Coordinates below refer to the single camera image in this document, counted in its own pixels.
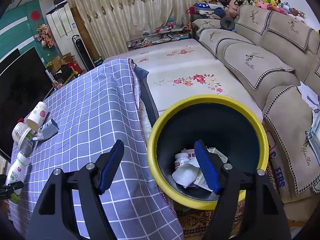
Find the green coconut drink bottle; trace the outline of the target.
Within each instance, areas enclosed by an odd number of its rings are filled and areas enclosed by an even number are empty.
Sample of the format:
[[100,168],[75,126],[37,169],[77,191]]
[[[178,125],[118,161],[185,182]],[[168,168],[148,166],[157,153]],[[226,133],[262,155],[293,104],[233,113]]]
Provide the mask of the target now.
[[26,167],[29,163],[29,159],[23,154],[23,152],[18,152],[15,162],[10,166],[5,185],[17,183],[19,181],[23,183]]

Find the cream yogurt tub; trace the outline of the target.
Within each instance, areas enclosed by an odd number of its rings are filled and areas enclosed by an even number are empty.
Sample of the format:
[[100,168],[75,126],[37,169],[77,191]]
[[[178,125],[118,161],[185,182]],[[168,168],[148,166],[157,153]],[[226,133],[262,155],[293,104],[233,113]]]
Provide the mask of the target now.
[[12,130],[12,138],[17,144],[18,149],[20,150],[21,140],[25,137],[28,132],[33,131],[27,124],[23,122],[18,122],[14,129]]

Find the white napkin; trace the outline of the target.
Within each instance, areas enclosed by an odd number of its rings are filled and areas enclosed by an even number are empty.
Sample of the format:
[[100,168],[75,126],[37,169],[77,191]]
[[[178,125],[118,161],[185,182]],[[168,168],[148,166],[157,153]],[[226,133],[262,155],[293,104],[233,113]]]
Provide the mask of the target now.
[[198,172],[198,167],[184,164],[172,174],[172,178],[178,185],[187,188],[195,181]]

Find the white paper cup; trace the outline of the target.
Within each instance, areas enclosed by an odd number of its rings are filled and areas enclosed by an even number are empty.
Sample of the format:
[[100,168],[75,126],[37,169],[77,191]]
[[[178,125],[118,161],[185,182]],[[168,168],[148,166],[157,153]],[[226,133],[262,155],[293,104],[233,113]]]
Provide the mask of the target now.
[[33,130],[38,131],[44,124],[44,121],[48,115],[48,106],[40,101],[36,107],[31,111],[26,119],[26,124]]

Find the red snack wrapper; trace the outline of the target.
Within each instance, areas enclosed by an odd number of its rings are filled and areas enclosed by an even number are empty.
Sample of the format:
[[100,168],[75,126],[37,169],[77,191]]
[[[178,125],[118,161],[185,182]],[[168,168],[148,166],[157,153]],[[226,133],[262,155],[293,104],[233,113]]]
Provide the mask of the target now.
[[193,184],[195,184],[196,186],[205,189],[207,191],[212,192],[212,190],[208,187],[208,184],[204,178],[204,175],[202,173],[201,170],[198,171],[195,180],[193,181]]

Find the pink strawberry milk carton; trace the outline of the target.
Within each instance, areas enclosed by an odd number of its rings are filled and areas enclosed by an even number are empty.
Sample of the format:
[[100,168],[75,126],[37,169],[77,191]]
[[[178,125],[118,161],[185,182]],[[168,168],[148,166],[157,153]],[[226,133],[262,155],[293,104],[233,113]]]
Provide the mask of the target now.
[[184,149],[184,150],[181,150],[181,153],[183,153],[184,156],[186,158],[188,158],[189,160],[195,158],[195,150],[194,149],[189,149],[189,150]]

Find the white pill bottle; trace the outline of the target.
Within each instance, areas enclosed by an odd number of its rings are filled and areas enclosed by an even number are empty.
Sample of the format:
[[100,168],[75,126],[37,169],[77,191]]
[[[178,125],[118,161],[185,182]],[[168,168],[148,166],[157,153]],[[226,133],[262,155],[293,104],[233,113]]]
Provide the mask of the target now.
[[183,153],[178,153],[175,155],[175,170],[183,166],[184,164],[189,163],[189,159],[184,156]]

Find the yellow rimmed trash bin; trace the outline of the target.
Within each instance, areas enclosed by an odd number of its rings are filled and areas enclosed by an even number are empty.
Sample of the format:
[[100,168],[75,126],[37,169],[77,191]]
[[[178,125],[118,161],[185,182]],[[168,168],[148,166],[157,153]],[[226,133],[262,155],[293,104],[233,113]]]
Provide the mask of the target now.
[[[175,155],[194,150],[213,191],[188,189],[173,180]],[[213,210],[222,184],[221,157],[241,174],[265,170],[268,139],[261,121],[234,99],[221,95],[191,96],[169,107],[155,122],[148,140],[147,157],[157,186],[171,199],[199,210]]]

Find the papers on sofa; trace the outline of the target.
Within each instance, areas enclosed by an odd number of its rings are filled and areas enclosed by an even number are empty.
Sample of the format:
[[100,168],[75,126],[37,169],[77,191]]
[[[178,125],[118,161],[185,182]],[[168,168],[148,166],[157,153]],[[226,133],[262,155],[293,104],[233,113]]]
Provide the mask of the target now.
[[297,89],[301,94],[302,100],[304,100],[312,110],[312,122],[310,128],[306,132],[306,142],[311,147],[319,163],[319,95],[302,81],[300,81],[300,85],[297,86]]

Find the floral bed mat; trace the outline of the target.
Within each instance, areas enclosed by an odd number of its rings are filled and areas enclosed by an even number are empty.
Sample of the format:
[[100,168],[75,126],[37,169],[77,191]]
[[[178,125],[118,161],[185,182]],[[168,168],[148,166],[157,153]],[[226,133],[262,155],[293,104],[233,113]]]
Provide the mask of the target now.
[[158,114],[190,96],[216,94],[243,103],[259,120],[263,118],[261,109],[240,81],[193,39],[141,48],[105,61],[126,58],[148,72],[146,80]]

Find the artificial flower bouquet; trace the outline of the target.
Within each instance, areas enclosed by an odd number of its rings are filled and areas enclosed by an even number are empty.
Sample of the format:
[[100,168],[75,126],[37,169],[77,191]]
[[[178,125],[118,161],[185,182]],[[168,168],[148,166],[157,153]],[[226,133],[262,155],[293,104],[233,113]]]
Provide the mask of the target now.
[[37,24],[34,38],[40,42],[42,48],[48,47],[50,49],[54,46],[54,39],[52,38],[52,34],[47,24]]

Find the black tower fan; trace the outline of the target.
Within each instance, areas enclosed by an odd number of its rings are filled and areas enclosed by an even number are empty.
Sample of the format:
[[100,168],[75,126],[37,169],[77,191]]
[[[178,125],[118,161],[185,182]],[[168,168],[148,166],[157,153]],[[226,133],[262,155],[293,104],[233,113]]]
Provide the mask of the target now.
[[87,52],[87,49],[80,37],[80,35],[73,35],[72,37],[73,44],[76,48],[76,51],[78,52],[81,61],[83,62],[85,68],[87,71],[94,69],[94,64],[90,58],[89,53]]

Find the white cabinet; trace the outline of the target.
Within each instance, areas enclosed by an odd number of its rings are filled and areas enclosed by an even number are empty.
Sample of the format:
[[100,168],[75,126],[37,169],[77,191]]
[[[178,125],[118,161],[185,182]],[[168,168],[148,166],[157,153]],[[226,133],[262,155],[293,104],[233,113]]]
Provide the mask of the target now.
[[63,1],[46,13],[46,19],[61,55],[71,53],[81,68],[86,68],[79,52],[87,51],[70,6]]

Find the low toy shelf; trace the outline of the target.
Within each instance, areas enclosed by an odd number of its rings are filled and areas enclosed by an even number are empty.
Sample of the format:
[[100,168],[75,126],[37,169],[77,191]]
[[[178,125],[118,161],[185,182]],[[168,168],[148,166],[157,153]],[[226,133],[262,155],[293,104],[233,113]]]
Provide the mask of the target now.
[[179,41],[191,38],[191,25],[168,21],[164,26],[153,32],[144,31],[142,35],[126,42],[128,51]]

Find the beige patterned curtain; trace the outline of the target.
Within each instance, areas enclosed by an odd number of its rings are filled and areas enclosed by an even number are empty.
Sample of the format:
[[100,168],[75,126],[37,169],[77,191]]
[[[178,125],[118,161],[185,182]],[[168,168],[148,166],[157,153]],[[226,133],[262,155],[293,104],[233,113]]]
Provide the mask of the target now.
[[75,7],[98,54],[106,59],[127,51],[126,43],[168,19],[189,23],[189,7],[206,0],[67,0]]

